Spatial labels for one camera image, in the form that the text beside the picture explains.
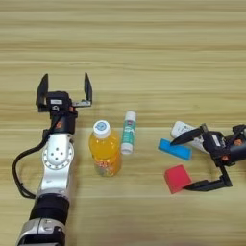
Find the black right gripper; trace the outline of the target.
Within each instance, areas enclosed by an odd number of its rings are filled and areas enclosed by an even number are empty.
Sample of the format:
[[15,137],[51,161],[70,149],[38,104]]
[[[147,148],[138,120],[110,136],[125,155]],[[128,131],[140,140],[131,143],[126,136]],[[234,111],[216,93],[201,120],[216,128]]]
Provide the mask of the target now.
[[[201,127],[185,132],[176,137],[171,146],[186,144],[202,135],[204,131]],[[221,176],[217,181],[210,182],[203,180],[184,187],[190,191],[211,191],[222,187],[232,186],[232,182],[227,173],[226,166],[232,166],[237,161],[246,160],[246,125],[233,127],[233,134],[223,136],[220,132],[209,131],[207,151],[215,166],[221,171]]]

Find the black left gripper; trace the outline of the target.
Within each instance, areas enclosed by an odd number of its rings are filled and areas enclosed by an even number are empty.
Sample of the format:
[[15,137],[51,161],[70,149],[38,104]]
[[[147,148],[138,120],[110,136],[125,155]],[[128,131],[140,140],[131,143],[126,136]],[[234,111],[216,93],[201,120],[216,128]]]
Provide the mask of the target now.
[[48,92],[48,74],[44,74],[37,88],[36,105],[39,112],[49,112],[51,126],[46,129],[50,134],[71,134],[75,133],[75,123],[78,117],[77,108],[88,108],[92,105],[92,85],[85,73],[84,92],[86,100],[72,102],[70,99],[51,99],[44,104]]

